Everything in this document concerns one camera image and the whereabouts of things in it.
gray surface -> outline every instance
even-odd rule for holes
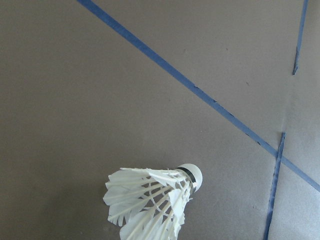
[[[320,182],[317,1],[297,76],[302,1],[97,3],[274,148],[286,131],[284,155]],[[76,1],[0,11],[1,239],[120,239],[108,175],[187,162],[203,184],[179,239],[262,239],[270,154]],[[284,168],[272,239],[317,239],[320,194]]]

blue tape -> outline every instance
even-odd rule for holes
[[[285,139],[286,139],[286,133],[283,132],[279,144],[279,150],[278,155],[275,161],[274,166],[274,174],[272,179],[272,185],[271,185],[271,191],[270,191],[270,198],[269,198],[269,206],[268,206],[268,212],[266,216],[266,224],[265,224],[265,230],[264,230],[264,236],[263,240],[268,240],[269,237],[269,229],[272,221],[272,215],[274,212],[274,205],[275,205],[275,198],[276,198],[276,191],[277,191],[277,184],[278,184],[278,177],[279,177],[279,171],[282,161],[282,154],[285,147]]]
[[[301,14],[301,19],[300,19],[300,27],[299,27],[299,35],[298,35],[298,42],[296,44],[296,53],[295,53],[295,60],[294,60],[292,75],[296,75],[296,72],[298,71],[298,68],[299,68],[300,49],[301,49],[301,44],[302,44],[302,35],[304,34],[304,26],[305,26],[308,1],[309,0],[304,0],[304,2],[303,2],[302,14]]]
[[[94,15],[96,15],[99,19],[101,19],[104,23],[106,23],[109,27],[115,30],[118,34],[124,37],[128,42],[134,45],[142,53],[148,56],[161,68],[167,71],[171,76],[173,76],[176,80],[182,83],[186,88],[188,88],[191,92],[197,95],[205,103],[207,103],[209,106],[215,109],[218,113],[224,116],[234,126],[236,126],[238,129],[244,132],[247,136],[249,136],[252,140],[254,140],[257,144],[259,144],[261,147],[267,150],[275,158],[278,156],[278,151],[275,150],[272,146],[270,146],[269,143],[267,143],[260,136],[258,136],[254,131],[252,131],[249,127],[243,124],[238,118],[236,118],[230,112],[228,112],[216,100],[211,98],[199,87],[197,87],[192,81],[190,81],[188,78],[182,75],[182,73],[180,73],[177,69],[175,69],[172,65],[170,65],[166,60],[164,60],[161,56],[159,56],[156,52],[154,52],[150,47],[144,44],[139,38],[137,38],[130,31],[128,31],[124,26],[122,26],[115,19],[113,19],[109,14],[103,11],[99,6],[97,6],[91,0],[77,0],[77,1],[81,3],[85,8],[87,8],[90,12],[92,12]],[[312,187],[314,187],[316,190],[320,192],[319,184],[317,184],[314,180],[308,177],[304,172],[302,172],[297,166],[295,166],[288,159],[283,157],[282,161],[283,160],[285,160],[283,163],[288,168],[290,168],[292,171],[294,171],[301,178],[306,180]]]

